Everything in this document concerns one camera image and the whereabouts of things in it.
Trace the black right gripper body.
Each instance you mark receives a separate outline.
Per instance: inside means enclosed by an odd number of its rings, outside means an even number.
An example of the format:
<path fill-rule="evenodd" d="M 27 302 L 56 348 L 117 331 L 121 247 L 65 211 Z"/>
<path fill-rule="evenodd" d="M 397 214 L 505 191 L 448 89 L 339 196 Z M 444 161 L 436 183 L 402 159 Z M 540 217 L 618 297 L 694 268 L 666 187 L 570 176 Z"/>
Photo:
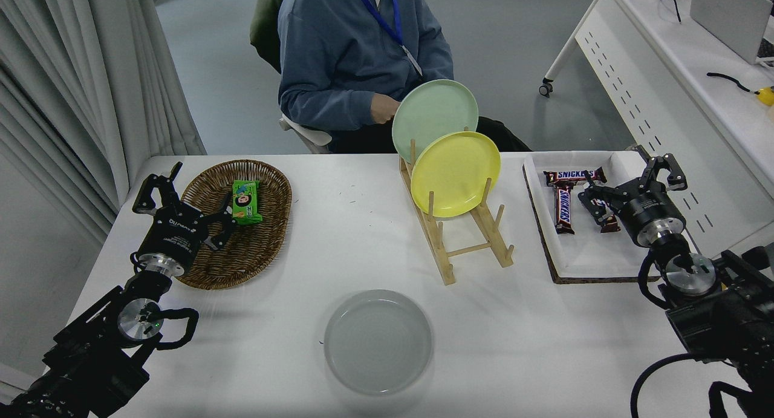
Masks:
<path fill-rule="evenodd" d="M 663 192 L 645 192 L 625 203 L 617 216 L 631 241 L 656 241 L 666 234 L 681 234 L 686 220 Z"/>

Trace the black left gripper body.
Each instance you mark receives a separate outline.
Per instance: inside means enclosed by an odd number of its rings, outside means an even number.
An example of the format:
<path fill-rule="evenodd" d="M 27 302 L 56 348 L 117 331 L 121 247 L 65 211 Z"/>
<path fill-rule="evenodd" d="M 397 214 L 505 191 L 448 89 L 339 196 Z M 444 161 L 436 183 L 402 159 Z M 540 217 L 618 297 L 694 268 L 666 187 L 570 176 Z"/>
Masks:
<path fill-rule="evenodd" d="M 204 214 L 199 209 L 185 203 L 158 209 L 152 227 L 139 247 L 138 260 L 145 262 L 158 255 L 171 258 L 181 267 L 190 267 L 209 237 L 202 219 Z"/>

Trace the person's right hand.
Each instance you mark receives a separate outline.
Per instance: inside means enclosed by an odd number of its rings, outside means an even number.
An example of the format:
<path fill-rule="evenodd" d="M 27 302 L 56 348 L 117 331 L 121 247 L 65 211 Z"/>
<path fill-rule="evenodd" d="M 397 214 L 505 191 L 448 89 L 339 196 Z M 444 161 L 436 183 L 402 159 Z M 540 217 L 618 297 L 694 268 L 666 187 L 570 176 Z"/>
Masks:
<path fill-rule="evenodd" d="M 392 121 L 399 109 L 401 101 L 391 96 L 374 93 L 371 98 L 370 114 L 373 124 L 385 124 Z"/>

